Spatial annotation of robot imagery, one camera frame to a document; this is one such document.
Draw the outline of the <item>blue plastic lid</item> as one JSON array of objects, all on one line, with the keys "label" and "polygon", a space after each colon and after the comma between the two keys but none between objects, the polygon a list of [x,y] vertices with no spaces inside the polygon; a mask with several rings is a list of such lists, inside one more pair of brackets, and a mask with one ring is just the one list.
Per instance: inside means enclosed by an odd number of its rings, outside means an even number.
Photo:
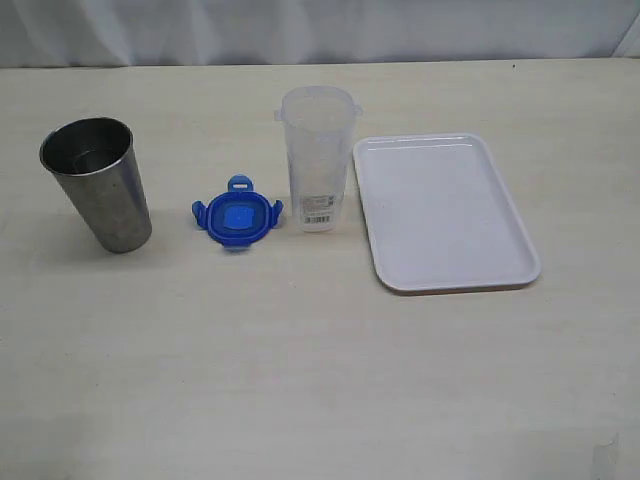
[{"label": "blue plastic lid", "polygon": [[195,201],[192,214],[197,225],[225,249],[247,249],[274,229],[284,204],[271,203],[254,190],[252,180],[243,174],[232,176],[227,191],[207,205]]}]

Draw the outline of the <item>clear tall plastic container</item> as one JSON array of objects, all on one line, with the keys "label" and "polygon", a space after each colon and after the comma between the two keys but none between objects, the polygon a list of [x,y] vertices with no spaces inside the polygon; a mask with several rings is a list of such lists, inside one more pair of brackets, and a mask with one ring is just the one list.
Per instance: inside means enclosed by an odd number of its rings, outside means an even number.
[{"label": "clear tall plastic container", "polygon": [[329,231],[338,222],[361,113],[334,86],[295,88],[274,111],[284,128],[292,218],[304,232]]}]

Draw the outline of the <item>stainless steel cup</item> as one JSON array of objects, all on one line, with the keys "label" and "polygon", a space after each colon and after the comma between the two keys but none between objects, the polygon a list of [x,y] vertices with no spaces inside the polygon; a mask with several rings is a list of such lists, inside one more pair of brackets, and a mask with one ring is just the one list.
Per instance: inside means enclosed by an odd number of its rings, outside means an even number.
[{"label": "stainless steel cup", "polygon": [[108,117],[71,122],[44,139],[39,159],[103,248],[127,253],[149,240],[152,223],[126,124]]}]

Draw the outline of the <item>white rectangular tray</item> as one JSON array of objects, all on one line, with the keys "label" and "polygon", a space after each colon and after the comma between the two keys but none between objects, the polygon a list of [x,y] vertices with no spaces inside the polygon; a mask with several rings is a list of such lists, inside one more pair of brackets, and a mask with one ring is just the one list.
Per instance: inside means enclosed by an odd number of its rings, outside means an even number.
[{"label": "white rectangular tray", "polygon": [[401,293],[521,288],[541,263],[484,141],[369,137],[353,161],[376,275]]}]

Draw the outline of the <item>white backdrop curtain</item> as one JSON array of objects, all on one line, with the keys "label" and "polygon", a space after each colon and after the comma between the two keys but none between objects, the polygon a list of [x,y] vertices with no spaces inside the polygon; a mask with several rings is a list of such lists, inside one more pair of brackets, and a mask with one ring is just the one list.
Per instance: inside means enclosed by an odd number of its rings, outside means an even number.
[{"label": "white backdrop curtain", "polygon": [[609,57],[635,1],[5,1],[5,67]]}]

